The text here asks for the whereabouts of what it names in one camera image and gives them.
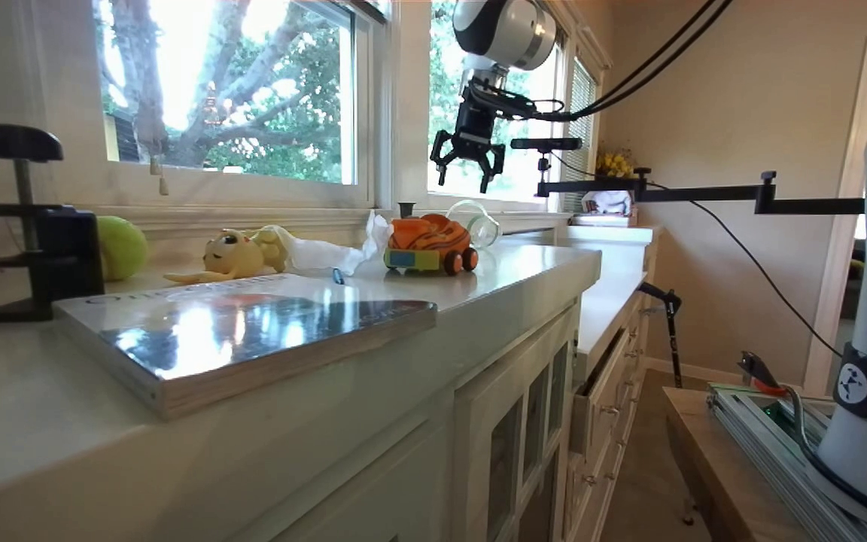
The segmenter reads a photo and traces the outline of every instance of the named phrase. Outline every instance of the orange toy car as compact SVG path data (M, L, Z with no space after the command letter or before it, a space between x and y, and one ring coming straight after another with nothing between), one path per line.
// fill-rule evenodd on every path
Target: orange toy car
M451 276L461 269L473 271L477 260L477 251L470 246L469 231L443 214L394 220L393 236L383 253L383 262L390 269L443 269Z

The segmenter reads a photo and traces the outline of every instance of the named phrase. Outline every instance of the tennis ball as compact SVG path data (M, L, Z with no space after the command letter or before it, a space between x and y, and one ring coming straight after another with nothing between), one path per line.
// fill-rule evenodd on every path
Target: tennis ball
M123 281L135 275L145 265L148 251L142 230L118 216L100 216L96 220L103 280Z

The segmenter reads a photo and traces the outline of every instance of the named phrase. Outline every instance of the yellow flowers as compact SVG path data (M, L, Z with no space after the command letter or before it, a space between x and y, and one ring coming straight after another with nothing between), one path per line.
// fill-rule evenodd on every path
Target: yellow flowers
M598 151L598 164L595 166L595 172L598 175L619 176L620 178L634 176L634 158L630 148Z

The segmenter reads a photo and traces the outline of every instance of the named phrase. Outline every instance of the glossy book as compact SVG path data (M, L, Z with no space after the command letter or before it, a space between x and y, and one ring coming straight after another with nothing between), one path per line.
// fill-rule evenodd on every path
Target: glossy book
M436 325L424 301L268 275L67 299L59 326L164 418L315 370Z

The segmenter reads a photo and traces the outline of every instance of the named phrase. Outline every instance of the yellow plush toy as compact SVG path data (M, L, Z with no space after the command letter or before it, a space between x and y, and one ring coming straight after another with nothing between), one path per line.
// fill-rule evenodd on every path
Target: yellow plush toy
M279 239L279 230L279 226L252 231L223 230L206 243L202 257L206 271L190 275L170 273L163 277L183 285L196 285L255 277L265 267L281 273L286 269L287 254Z

